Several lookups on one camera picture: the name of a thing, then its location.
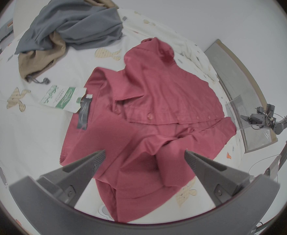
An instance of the green stripe on tag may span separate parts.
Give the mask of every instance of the green stripe on tag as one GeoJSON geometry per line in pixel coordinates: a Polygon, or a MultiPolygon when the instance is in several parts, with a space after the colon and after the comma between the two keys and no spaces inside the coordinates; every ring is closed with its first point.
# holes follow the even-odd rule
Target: green stripe on tag
{"type": "Polygon", "coordinates": [[[67,103],[72,98],[72,95],[74,93],[75,87],[69,87],[65,95],[62,97],[62,99],[59,101],[59,103],[55,106],[55,108],[64,109],[64,107],[67,105],[67,103]]]}

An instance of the gray fabric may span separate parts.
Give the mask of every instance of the gray fabric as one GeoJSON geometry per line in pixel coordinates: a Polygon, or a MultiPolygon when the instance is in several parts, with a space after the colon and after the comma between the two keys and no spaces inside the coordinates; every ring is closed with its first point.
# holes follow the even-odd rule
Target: gray fabric
{"type": "Polygon", "coordinates": [[[122,21],[116,8],[84,0],[51,0],[20,39],[15,54],[52,49],[49,34],[54,31],[75,49],[98,48],[122,37],[122,21]]]}

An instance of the black tag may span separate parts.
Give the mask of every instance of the black tag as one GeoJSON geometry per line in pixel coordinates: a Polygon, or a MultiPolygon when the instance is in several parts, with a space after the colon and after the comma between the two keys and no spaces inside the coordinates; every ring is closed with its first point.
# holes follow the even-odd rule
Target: black tag
{"type": "Polygon", "coordinates": [[[80,101],[79,119],[77,129],[87,129],[88,112],[92,98],[83,97],[80,101]]]}

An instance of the transparent plastic sheet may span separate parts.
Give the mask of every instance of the transparent plastic sheet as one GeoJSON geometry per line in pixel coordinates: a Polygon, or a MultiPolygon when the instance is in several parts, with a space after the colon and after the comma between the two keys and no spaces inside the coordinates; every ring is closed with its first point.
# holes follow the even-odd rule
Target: transparent plastic sheet
{"type": "Polygon", "coordinates": [[[251,126],[246,121],[240,118],[240,115],[250,116],[251,114],[256,113],[255,108],[257,108],[258,106],[250,105],[249,107],[246,107],[241,95],[234,98],[225,105],[227,116],[231,117],[232,122],[236,126],[236,129],[243,130],[246,138],[248,151],[258,149],[272,142],[270,129],[259,129],[259,127],[251,126]]]}

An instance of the white and green tag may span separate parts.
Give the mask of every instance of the white and green tag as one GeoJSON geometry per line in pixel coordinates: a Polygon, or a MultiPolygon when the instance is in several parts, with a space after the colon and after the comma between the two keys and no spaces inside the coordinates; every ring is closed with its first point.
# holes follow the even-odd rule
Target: white and green tag
{"type": "Polygon", "coordinates": [[[87,88],[52,85],[40,103],[76,113],[80,109],[80,101],[86,94],[86,90],[87,88]]]}

